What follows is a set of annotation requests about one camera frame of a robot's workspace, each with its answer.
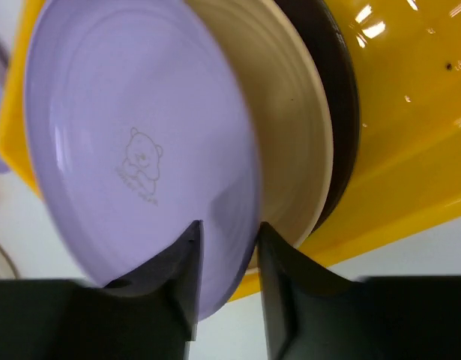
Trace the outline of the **cream bear plate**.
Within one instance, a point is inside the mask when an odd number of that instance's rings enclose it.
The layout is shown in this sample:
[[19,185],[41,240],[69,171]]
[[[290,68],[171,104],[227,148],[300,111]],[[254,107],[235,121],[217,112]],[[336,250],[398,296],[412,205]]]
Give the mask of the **cream bear plate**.
[[292,246],[328,195],[331,116],[316,65],[275,1],[192,1],[236,73],[262,159],[262,218]]

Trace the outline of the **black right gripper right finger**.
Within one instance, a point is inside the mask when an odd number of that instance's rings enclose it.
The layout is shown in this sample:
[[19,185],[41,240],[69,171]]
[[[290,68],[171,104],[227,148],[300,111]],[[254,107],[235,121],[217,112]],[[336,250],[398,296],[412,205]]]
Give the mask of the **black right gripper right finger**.
[[461,359],[461,276],[352,281],[269,223],[256,241],[271,359]]

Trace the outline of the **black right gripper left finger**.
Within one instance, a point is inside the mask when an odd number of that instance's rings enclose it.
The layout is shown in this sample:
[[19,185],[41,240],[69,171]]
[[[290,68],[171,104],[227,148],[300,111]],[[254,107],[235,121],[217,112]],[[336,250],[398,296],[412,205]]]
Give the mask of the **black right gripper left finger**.
[[196,336],[202,222],[103,288],[0,280],[0,359],[185,359]]

